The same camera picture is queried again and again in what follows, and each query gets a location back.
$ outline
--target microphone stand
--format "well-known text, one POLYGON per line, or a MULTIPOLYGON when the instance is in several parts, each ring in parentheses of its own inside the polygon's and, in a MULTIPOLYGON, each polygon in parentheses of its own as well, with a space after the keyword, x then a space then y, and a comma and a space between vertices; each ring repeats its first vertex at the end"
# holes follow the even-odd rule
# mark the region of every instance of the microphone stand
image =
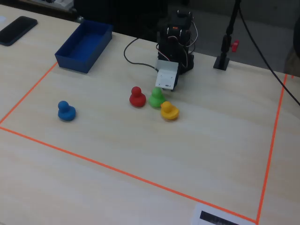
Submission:
POLYGON ((238 15, 238 10, 240 8, 240 2, 241 0, 235 0, 235 4, 233 7, 233 12, 230 18, 229 25, 226 29, 226 34, 223 37, 222 47, 221 47, 221 55, 217 57, 216 62, 214 64, 215 69, 221 69, 226 70, 229 58, 227 58, 227 53, 229 51, 229 48, 231 47, 231 35, 233 34, 233 26, 235 19, 238 15))

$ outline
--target orange border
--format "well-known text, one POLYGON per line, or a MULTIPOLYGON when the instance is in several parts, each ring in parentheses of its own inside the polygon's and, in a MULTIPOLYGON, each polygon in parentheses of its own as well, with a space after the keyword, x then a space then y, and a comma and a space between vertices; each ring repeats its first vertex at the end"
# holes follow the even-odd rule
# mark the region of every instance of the orange border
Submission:
POLYGON ((194 201, 199 202, 199 203, 203 203, 203 204, 205 204, 205 205, 211 206, 211 207, 216 208, 216 209, 218 209, 218 210, 221 210, 221 211, 230 213, 230 214, 232 214, 232 215, 235 215, 235 216, 237 216, 237 217, 240 217, 240 218, 242 218, 242 219, 245 219, 245 220, 248 220, 248 221, 250 221, 250 222, 255 223, 255 220, 254 220, 254 219, 248 218, 248 217, 243 216, 243 215, 241 215, 241 214, 239 214, 239 213, 236 213, 236 212, 227 210, 227 209, 225 209, 225 208, 219 207, 219 206, 214 205, 214 204, 212 204, 212 203, 209 203, 209 202, 200 200, 200 199, 198 199, 198 198, 195 198, 195 197, 186 195, 186 194, 184 194, 184 193, 182 193, 182 192, 175 191, 175 190, 173 190, 173 189, 170 189, 170 188, 168 188, 168 187, 165 187, 165 186, 162 186, 162 185, 160 185, 160 184, 154 183, 154 182, 152 182, 152 181, 150 181, 150 180, 146 180, 146 179, 144 179, 144 178, 135 176, 135 175, 133 175, 133 174, 131 174, 131 173, 128 173, 128 172, 123 171, 123 170, 120 170, 120 169, 117 169, 117 168, 112 167, 112 166, 110 166, 110 165, 107 165, 107 164, 104 164, 104 163, 100 163, 100 162, 98 162, 98 161, 96 161, 96 160, 94 160, 94 159, 87 158, 87 157, 85 157, 85 156, 82 156, 82 155, 73 153, 73 152, 71 152, 71 151, 68 151, 68 150, 65 150, 65 149, 62 149, 62 148, 58 148, 58 147, 56 147, 56 146, 54 146, 54 145, 47 144, 47 143, 45 143, 45 142, 39 141, 39 140, 37 140, 37 139, 34 139, 34 138, 32 138, 32 137, 29 137, 29 136, 20 134, 20 133, 18 133, 18 132, 15 132, 15 131, 13 131, 13 130, 10 130, 10 129, 4 128, 4 127, 0 127, 0 129, 1 129, 1 130, 5 130, 5 131, 7 131, 7 132, 10 132, 10 133, 12 133, 12 134, 18 135, 18 136, 20 136, 20 137, 24 137, 24 138, 29 139, 29 140, 31 140, 31 141, 37 142, 37 143, 39 143, 39 144, 45 145, 45 146, 47 146, 47 147, 56 149, 56 150, 58 150, 58 151, 62 151, 62 152, 67 153, 67 154, 69 154, 69 155, 72 155, 72 156, 75 156, 75 157, 84 159, 84 160, 89 161, 89 162, 91 162, 91 163, 95 163, 95 164, 97 164, 97 165, 103 166, 103 167, 108 168, 108 169, 110 169, 110 170, 114 170, 114 171, 116 171, 116 172, 118 172, 118 173, 122 173, 122 174, 124 174, 124 175, 126 175, 126 176, 129 176, 129 177, 132 177, 132 178, 134 178, 134 179, 140 180, 140 181, 145 182, 145 183, 147 183, 147 184, 151 184, 151 185, 156 186, 156 187, 158 187, 158 188, 161 188, 161 189, 163 189, 163 190, 172 192, 172 193, 177 194, 177 195, 181 195, 181 196, 186 197, 186 198, 188 198, 188 199, 194 200, 194 201))
MULTIPOLYGON (((285 75, 285 79, 283 81, 284 85, 286 84, 286 79, 287 79, 287 74, 285 75)), ((284 89, 284 87, 282 87, 281 94, 280 94, 280 99, 279 99, 279 103, 278 103, 278 108, 277 108, 277 113, 276 113, 276 118, 275 118, 275 123, 274 123, 274 128, 273 128, 273 134, 272 134, 272 140, 271 140, 271 145, 270 145, 270 151, 269 151, 266 174, 264 176, 264 181, 263 181, 263 186, 262 186, 261 199, 259 201, 258 212, 257 212, 257 216, 256 216, 256 224, 257 225, 259 224, 259 219, 261 217, 261 212, 262 212, 262 208, 263 208, 263 199, 264 199, 264 196, 265 196, 267 182, 268 182, 268 176, 269 176, 271 160, 272 160, 272 154, 273 154, 273 148, 274 148, 274 142, 275 142, 275 137, 276 137, 277 124, 278 124, 278 120, 279 120, 279 114, 280 114, 282 98, 283 98, 284 93, 285 93, 285 89, 284 89)))
POLYGON ((0 120, 0 124, 13 112, 13 110, 16 109, 16 107, 18 107, 18 105, 30 94, 30 92, 33 91, 33 89, 35 89, 35 87, 48 75, 48 73, 50 73, 50 71, 57 65, 57 62, 54 63, 54 65, 35 83, 35 85, 30 88, 30 90, 20 99, 20 101, 17 102, 17 104, 15 104, 15 106, 2 118, 2 120, 0 120))
MULTIPOLYGON (((18 105, 36 88, 36 86, 50 73, 50 71, 57 65, 58 63, 54 63, 54 65, 38 80, 38 82, 35 83, 35 85, 17 102, 17 104, 3 117, 2 120, 0 120, 0 124, 16 109, 16 107, 18 107, 18 105)), ((286 80, 287 80, 287 74, 285 75, 285 78, 284 78, 284 85, 286 84, 286 80)), ((263 200, 264 200, 264 196, 265 196, 265 191, 266 191, 266 187, 267 187, 267 182, 268 182, 268 176, 269 176, 269 171, 270 171, 270 164, 271 164, 271 159, 272 159, 272 154, 273 154, 273 147, 274 147, 274 142, 275 142, 275 137, 276 137, 276 130, 277 130, 277 124, 278 124, 278 120, 279 120, 279 114, 280 114, 280 109, 281 109, 281 104, 282 104, 282 99, 283 99, 283 95, 284 95, 284 88, 282 87, 281 89, 281 94, 280 94, 280 99, 279 99, 279 103, 278 103, 278 108, 277 108, 277 114, 276 114, 276 118, 275 118, 275 123, 274 123, 274 128, 273 128, 273 134, 272 134, 272 140, 271 140, 271 145, 270 145, 270 151, 269 151, 269 157, 268 157, 268 163, 267 163, 267 168, 266 168, 266 173, 265 173, 265 177, 264 177, 264 182, 263 182, 263 187, 262 187, 262 193, 261 193, 261 198, 260 198, 260 202, 259 202, 259 207, 258 207, 258 212, 257 212, 257 217, 256 217, 256 220, 254 219, 251 219, 251 218, 248 218, 244 215, 241 215, 239 213, 236 213, 236 212, 233 212, 233 211, 230 211, 230 210, 227 210, 225 208, 222 208, 222 207, 219 207, 217 205, 214 205, 212 203, 209 203, 209 202, 206 202, 206 201, 203 201, 203 200, 200 200, 198 198, 195 198, 195 197, 192 197, 192 196, 189 196, 189 195, 186 195, 182 192, 179 192, 179 191, 176 191, 176 190, 173 190, 173 189, 170 189, 168 187, 165 187, 165 186, 162 186, 160 184, 157 184, 155 182, 152 182, 152 181, 149 181, 149 180, 146 180, 144 178, 141 178, 141 177, 138 177, 136 175, 133 175, 131 173, 128 173, 126 171, 123 171, 123 170, 120 170, 120 169, 117 169, 117 168, 114 168, 110 165, 106 165, 104 163, 101 163, 101 162, 98 162, 96 160, 93 160, 93 159, 90 159, 90 158, 87 158, 85 156, 81 156, 79 154, 76 154, 76 153, 73 153, 73 152, 70 152, 68 150, 65 150, 65 149, 62 149, 62 148, 59 148, 59 147, 56 147, 54 145, 51 145, 51 144, 47 144, 45 142, 42 142, 42 141, 39 141, 37 139, 34 139, 32 137, 29 137, 29 136, 26 136, 26 135, 23 135, 23 134, 20 134, 16 131, 13 131, 13 130, 9 130, 7 128, 4 128, 4 127, 0 127, 1 130, 4 130, 4 131, 7 131, 7 132, 10 132, 12 134, 15 134, 15 135, 18 135, 20 137, 23 137, 23 138, 26 138, 26 139, 29 139, 31 141, 34 141, 34 142, 37 142, 39 144, 42 144, 42 145, 45 145, 47 147, 50 147, 50 148, 53 148, 53 149, 56 149, 58 151, 61 151, 61 152, 64 152, 64 153, 67 153, 69 155, 72 155, 72 156, 75 156, 75 157, 78 157, 78 158, 81 158, 81 159, 84 159, 86 161, 89 161, 89 162, 92 162, 92 163, 95 163, 97 165, 100 165, 100 166, 103 166, 105 168, 108 168, 108 169, 111 169, 111 170, 114 170, 118 173, 122 173, 126 176, 129 176, 129 177, 132 177, 134 179, 137 179, 137 180, 140 180, 142 182, 145 182, 145 183, 148 183, 148 184, 151 184, 153 186, 156 186, 158 188, 161 188, 161 189, 164 189, 166 191, 169 191, 169 192, 172 192, 174 194, 177 194, 177 195, 180 195, 180 196, 183 196, 185 198, 188 198, 188 199, 191 199, 191 200, 194 200, 196 202, 199 202, 199 203, 203 203, 205 205, 208 205, 208 206, 211 206, 213 208, 216 208, 218 210, 221 210, 221 211, 224 211, 224 212, 227 212, 229 214, 232 214, 234 216, 237 216, 237 217, 240 217, 242 219, 245 219, 247 221, 250 221, 252 223, 255 223, 256 225, 259 224, 259 220, 260 220, 260 216, 261 216, 261 212, 262 212, 262 207, 263 207, 263 200)))

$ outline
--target blue tray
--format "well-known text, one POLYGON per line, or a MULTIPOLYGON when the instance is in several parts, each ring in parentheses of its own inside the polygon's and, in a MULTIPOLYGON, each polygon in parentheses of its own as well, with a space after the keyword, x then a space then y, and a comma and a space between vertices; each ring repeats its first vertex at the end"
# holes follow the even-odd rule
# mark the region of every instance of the blue tray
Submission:
POLYGON ((58 65, 88 73, 112 39, 113 26, 85 20, 56 52, 58 65))

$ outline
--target black cable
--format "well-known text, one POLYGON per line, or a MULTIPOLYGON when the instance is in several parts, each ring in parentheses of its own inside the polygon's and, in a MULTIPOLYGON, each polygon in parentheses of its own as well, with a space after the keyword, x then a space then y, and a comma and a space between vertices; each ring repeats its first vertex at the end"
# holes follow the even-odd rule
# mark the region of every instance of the black cable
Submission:
POLYGON ((189 54, 192 54, 195 51, 195 49, 196 49, 196 42, 193 45, 194 45, 194 48, 193 48, 193 50, 189 54))
POLYGON ((127 60, 127 62, 129 62, 129 63, 131 63, 131 64, 151 67, 152 69, 155 69, 155 70, 158 72, 158 69, 156 69, 154 66, 151 66, 151 65, 146 64, 146 63, 132 62, 132 61, 130 61, 129 59, 127 59, 127 57, 126 57, 126 50, 127 50, 127 48, 128 48, 132 43, 134 43, 136 40, 138 40, 138 39, 140 39, 140 38, 137 37, 136 39, 134 39, 132 42, 130 42, 130 43, 126 46, 126 48, 124 49, 124 53, 123 53, 123 54, 124 54, 124 58, 127 60))
POLYGON ((246 28, 246 31, 251 39, 251 41, 253 42, 255 48, 258 50, 258 53, 260 54, 260 56, 262 57, 262 60, 264 61, 264 63, 266 64, 266 66, 269 68, 269 70, 272 72, 272 74, 276 77, 276 79, 279 81, 279 83, 282 85, 282 87, 284 87, 284 89, 286 90, 287 93, 289 93, 289 95, 295 100, 295 102, 297 102, 297 104, 300 106, 300 102, 294 97, 294 95, 292 95, 292 93, 286 88, 286 86, 281 82, 281 80, 279 79, 279 77, 274 73, 273 69, 270 67, 270 65, 268 64, 267 60, 265 59, 265 57, 263 56, 263 53, 261 52, 261 50, 259 49, 259 47, 257 46, 256 42, 254 41, 248 26, 246 25, 246 22, 244 20, 243 14, 241 9, 239 8, 239 13, 240 13, 240 17, 243 21, 243 24, 246 28))

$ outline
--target wall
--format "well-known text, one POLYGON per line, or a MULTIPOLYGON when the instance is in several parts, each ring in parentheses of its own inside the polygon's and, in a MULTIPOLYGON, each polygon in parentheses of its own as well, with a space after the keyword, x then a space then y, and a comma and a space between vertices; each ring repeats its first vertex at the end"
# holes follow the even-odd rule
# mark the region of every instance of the wall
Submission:
MULTIPOLYGON (((221 15, 231 15, 235 0, 190 0, 190 7, 221 15)), ((242 0, 246 19, 293 28, 300 16, 300 0, 242 0)))

